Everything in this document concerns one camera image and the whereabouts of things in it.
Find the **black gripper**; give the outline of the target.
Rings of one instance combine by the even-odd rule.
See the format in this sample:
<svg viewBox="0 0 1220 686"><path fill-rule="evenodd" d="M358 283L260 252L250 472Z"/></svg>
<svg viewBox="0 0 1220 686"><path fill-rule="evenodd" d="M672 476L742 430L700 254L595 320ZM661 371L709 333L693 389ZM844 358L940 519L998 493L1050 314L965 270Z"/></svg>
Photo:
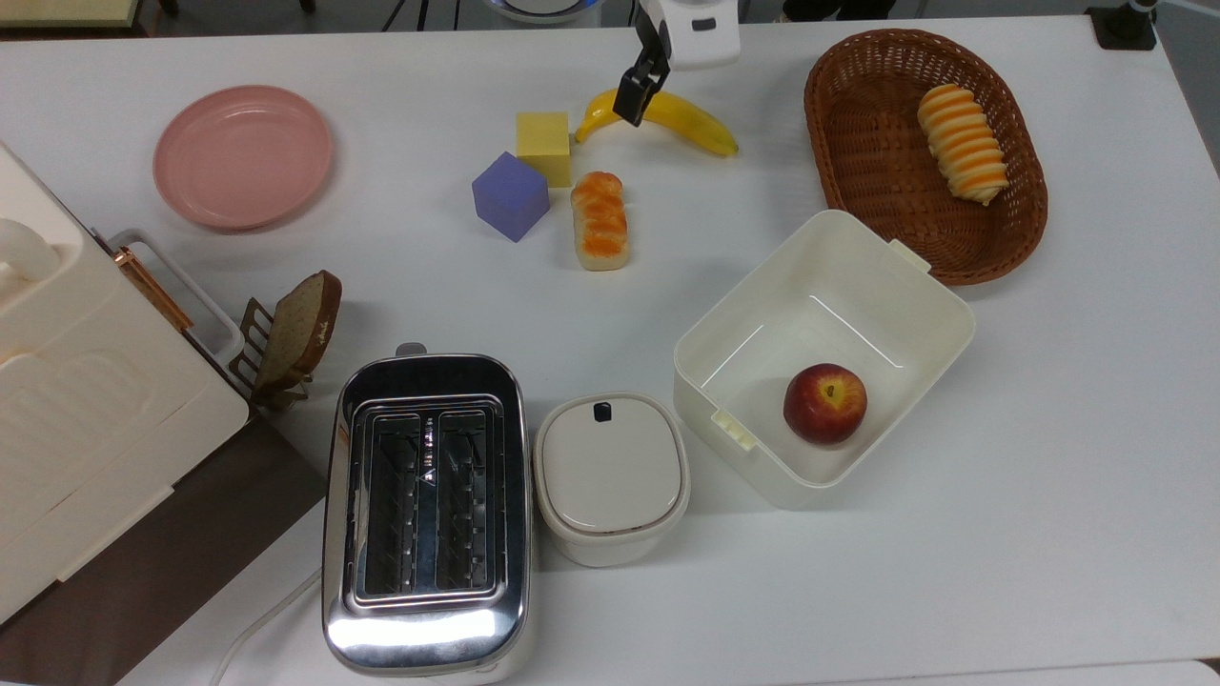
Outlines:
<svg viewBox="0 0 1220 686"><path fill-rule="evenodd" d="M619 83L612 114L637 127L667 79L671 45L662 9L636 9L634 31L640 39L640 55Z"/></svg>

